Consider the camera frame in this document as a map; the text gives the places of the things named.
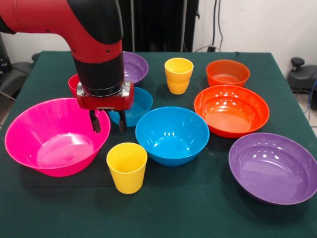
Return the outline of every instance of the white wall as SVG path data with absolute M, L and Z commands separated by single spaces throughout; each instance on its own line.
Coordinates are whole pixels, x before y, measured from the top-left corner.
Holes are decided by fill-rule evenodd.
M 66 41 L 56 34 L 1 34 L 12 63 L 31 62 L 31 57 L 41 51 L 68 51 Z
M 213 6 L 214 0 L 200 0 L 193 50 L 212 42 Z M 222 51 L 271 52 L 284 75 L 294 56 L 317 64 L 316 9 L 317 0 L 222 0 Z

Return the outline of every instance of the green tablecloth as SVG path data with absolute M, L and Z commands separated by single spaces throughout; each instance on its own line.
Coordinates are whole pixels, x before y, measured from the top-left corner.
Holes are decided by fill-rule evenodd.
M 140 53 L 149 63 L 142 87 L 153 107 L 193 110 L 195 96 L 208 86 L 206 66 L 218 59 L 238 60 L 251 72 L 246 84 L 270 107 L 261 129 L 287 136 L 317 156 L 317 140 L 271 54 Z M 164 62 L 185 57 L 194 63 L 187 92 L 169 93 Z M 317 196 L 295 206 L 271 206 L 249 196 L 233 178 L 228 151 L 233 139 L 211 134 L 202 153 L 176 168 L 148 160 L 142 189 L 119 193 L 105 158 L 115 144 L 136 142 L 134 128 L 109 139 L 90 166 L 77 175 L 52 178 L 14 162 L 4 149 L 4 133 L 28 107 L 71 97 L 67 81 L 75 74 L 68 52 L 44 52 L 28 77 L 0 131 L 0 237 L 317 237 Z

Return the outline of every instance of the blue bowl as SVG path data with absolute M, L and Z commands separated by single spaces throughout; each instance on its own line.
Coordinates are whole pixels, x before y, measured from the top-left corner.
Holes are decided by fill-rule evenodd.
M 163 107 L 146 113 L 135 129 L 149 156 L 161 165 L 175 167 L 194 159 L 209 140 L 206 122 L 185 108 Z
M 136 126 L 139 119 L 151 109 L 152 104 L 153 98 L 148 91 L 134 87 L 133 106 L 130 110 L 125 111 L 127 127 Z M 108 115 L 114 123 L 119 124 L 119 113 L 110 111 Z

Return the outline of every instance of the orange bowl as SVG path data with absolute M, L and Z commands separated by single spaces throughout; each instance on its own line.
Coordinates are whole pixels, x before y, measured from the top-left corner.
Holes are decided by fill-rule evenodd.
M 211 132 L 227 138 L 252 133 L 269 118 L 266 102 L 258 94 L 238 86 L 207 88 L 198 94 L 194 107 Z
M 210 87 L 216 85 L 243 87 L 250 77 L 250 71 L 244 64 L 229 59 L 211 62 L 206 71 Z

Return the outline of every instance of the yellow cup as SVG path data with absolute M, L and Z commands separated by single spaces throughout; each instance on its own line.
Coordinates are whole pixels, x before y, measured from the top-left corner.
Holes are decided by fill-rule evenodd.
M 119 192 L 132 194 L 140 190 L 147 159 L 146 150 L 135 143 L 121 143 L 111 148 L 107 164 Z
M 177 95 L 185 93 L 193 74 L 193 63 L 184 58 L 172 58 L 164 66 L 170 92 Z

